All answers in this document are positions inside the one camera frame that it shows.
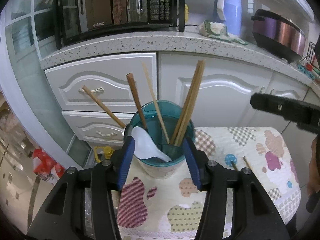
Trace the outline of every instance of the screw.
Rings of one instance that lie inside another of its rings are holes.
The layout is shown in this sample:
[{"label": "screw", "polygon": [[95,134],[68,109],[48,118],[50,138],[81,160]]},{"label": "screw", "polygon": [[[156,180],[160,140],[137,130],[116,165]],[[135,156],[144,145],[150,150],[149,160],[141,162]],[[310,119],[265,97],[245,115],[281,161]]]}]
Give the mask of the screw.
[{"label": "screw", "polygon": [[213,161],[213,160],[209,160],[208,161],[208,165],[211,166],[211,167],[214,167],[217,165],[217,162],[216,161]]},{"label": "screw", "polygon": [[75,167],[70,167],[70,168],[67,169],[67,173],[68,173],[68,174],[75,173],[75,171],[76,171],[76,168],[75,168]]},{"label": "screw", "polygon": [[111,164],[111,160],[104,160],[102,161],[103,166],[109,166]]},{"label": "screw", "polygon": [[252,171],[249,168],[242,169],[245,174],[250,174]]}]

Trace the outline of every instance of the microwave oven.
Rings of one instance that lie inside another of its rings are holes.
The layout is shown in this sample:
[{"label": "microwave oven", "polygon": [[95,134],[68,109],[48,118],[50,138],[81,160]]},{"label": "microwave oven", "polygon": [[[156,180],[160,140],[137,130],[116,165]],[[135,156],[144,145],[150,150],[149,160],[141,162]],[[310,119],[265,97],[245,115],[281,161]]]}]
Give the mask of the microwave oven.
[{"label": "microwave oven", "polygon": [[94,37],[177,27],[184,31],[185,0],[53,0],[58,49]]}]

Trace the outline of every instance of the chopstick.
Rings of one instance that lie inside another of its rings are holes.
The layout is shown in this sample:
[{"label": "chopstick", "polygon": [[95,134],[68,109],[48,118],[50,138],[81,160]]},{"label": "chopstick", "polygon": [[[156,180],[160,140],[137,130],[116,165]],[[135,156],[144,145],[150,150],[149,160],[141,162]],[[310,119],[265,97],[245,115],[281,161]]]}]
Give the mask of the chopstick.
[{"label": "chopstick", "polygon": [[159,106],[158,106],[158,103],[157,103],[157,100],[156,100],[156,96],[155,96],[155,94],[153,92],[153,89],[152,89],[152,84],[151,84],[151,80],[150,80],[150,77],[149,77],[148,69],[147,69],[147,66],[146,66],[146,64],[144,62],[142,62],[142,67],[143,67],[144,74],[146,75],[148,87],[149,87],[149,90],[150,90],[150,94],[151,94],[153,103],[155,105],[155,109],[156,109],[157,116],[158,116],[158,119],[159,119],[160,124],[161,124],[161,128],[163,130],[165,139],[167,140],[167,144],[169,144],[170,140],[169,140],[169,137],[168,137],[168,134],[167,134],[167,130],[165,129],[164,122],[163,122],[163,119],[162,119],[162,116],[161,116],[161,113],[160,113],[160,109],[159,109]]},{"label": "chopstick", "polygon": [[248,160],[247,160],[247,158],[244,156],[243,157],[243,160],[244,160],[244,162],[245,162],[245,164],[248,166],[248,168],[250,169],[250,170],[252,170],[252,168],[251,168],[251,166],[250,166],[250,164],[249,164],[249,162],[248,162]]},{"label": "chopstick", "polygon": [[130,89],[131,89],[131,93],[132,93],[134,102],[136,104],[136,107],[137,107],[137,110],[138,110],[138,113],[139,113],[140,120],[142,122],[143,128],[145,130],[147,130],[146,119],[144,118],[144,115],[143,115],[143,112],[142,112],[142,109],[141,109],[141,104],[140,104],[140,100],[139,100],[139,96],[138,96],[138,91],[137,91],[136,84],[134,82],[134,78],[133,78],[133,74],[132,73],[127,74],[127,80],[128,80],[128,83],[129,83],[129,86],[130,86]]},{"label": "chopstick", "polygon": [[235,171],[238,171],[238,168],[237,168],[236,164],[235,164],[234,162],[231,162],[231,164],[232,164],[233,169],[234,169]]},{"label": "chopstick", "polygon": [[93,101],[95,101],[108,115],[110,115],[110,117],[117,123],[120,125],[121,128],[125,128],[125,124],[123,122],[121,122],[121,120],[116,117],[109,108],[107,108],[101,101],[100,99],[96,98],[95,95],[93,93],[91,93],[91,91],[86,87],[83,86],[82,89],[88,94],[89,97],[92,98]]},{"label": "chopstick", "polygon": [[174,145],[175,146],[180,146],[182,141],[183,141],[183,137],[184,134],[187,130],[187,126],[188,123],[190,121],[192,112],[193,112],[193,108],[195,107],[196,104],[196,99],[198,96],[198,92],[199,92],[199,87],[201,84],[201,80],[202,80],[202,75],[203,75],[203,71],[204,71],[204,65],[205,65],[205,61],[204,60],[199,60],[197,67],[199,68],[197,75],[194,77],[195,78],[195,85],[193,87],[193,90],[191,91],[191,95],[190,95],[190,100],[188,102],[188,105],[186,107],[186,111],[184,114],[184,117],[182,119],[177,137],[175,139]]},{"label": "chopstick", "polygon": [[185,112],[186,112],[187,105],[189,104],[189,101],[190,101],[191,92],[193,91],[193,88],[195,86],[195,81],[196,81],[195,77],[198,75],[199,66],[200,66],[200,62],[198,61],[196,69],[195,69],[195,72],[194,72],[193,77],[192,77],[191,85],[190,85],[186,100],[184,101],[184,105],[183,105],[183,108],[181,110],[181,114],[179,116],[179,119],[178,119],[178,122],[176,124],[176,127],[174,128],[174,131],[173,131],[173,134],[172,134],[172,137],[171,137],[171,140],[170,140],[170,144],[174,144],[175,139],[177,137],[177,134],[178,134],[182,119],[183,119],[183,117],[185,115]]}]

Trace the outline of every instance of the yellow bottle cap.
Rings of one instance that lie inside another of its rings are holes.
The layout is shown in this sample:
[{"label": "yellow bottle cap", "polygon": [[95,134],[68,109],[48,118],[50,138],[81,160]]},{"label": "yellow bottle cap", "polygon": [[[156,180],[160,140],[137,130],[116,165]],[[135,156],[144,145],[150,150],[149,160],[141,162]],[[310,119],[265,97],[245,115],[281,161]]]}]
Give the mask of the yellow bottle cap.
[{"label": "yellow bottle cap", "polygon": [[111,155],[113,154],[114,149],[110,146],[106,146],[103,148],[103,153],[106,159],[110,159]]}]

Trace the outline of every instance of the dish cloth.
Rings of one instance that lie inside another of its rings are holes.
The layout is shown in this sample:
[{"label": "dish cloth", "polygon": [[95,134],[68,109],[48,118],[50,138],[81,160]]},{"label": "dish cloth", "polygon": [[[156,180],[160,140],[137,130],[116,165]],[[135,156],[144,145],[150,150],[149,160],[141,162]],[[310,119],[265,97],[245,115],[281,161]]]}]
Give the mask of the dish cloth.
[{"label": "dish cloth", "polygon": [[311,80],[315,80],[316,77],[313,75],[311,71],[308,71],[304,66],[297,64],[297,68],[300,72],[304,73]]},{"label": "dish cloth", "polygon": [[[242,159],[246,156],[284,223],[291,220],[300,203],[300,188],[290,153],[277,130],[196,128],[195,134],[196,148],[225,168],[232,169],[231,162],[239,170],[246,167]],[[122,239],[193,239],[205,196],[206,192],[193,185],[185,160],[173,176],[154,179],[133,158],[117,214]],[[232,209],[232,189],[228,189],[224,238],[231,234]]]},{"label": "dish cloth", "polygon": [[242,45],[248,44],[247,42],[241,40],[237,36],[228,33],[227,26],[223,23],[213,23],[209,22],[208,20],[205,20],[199,26],[199,32],[201,35],[205,37],[213,38],[220,41],[236,42]]}]

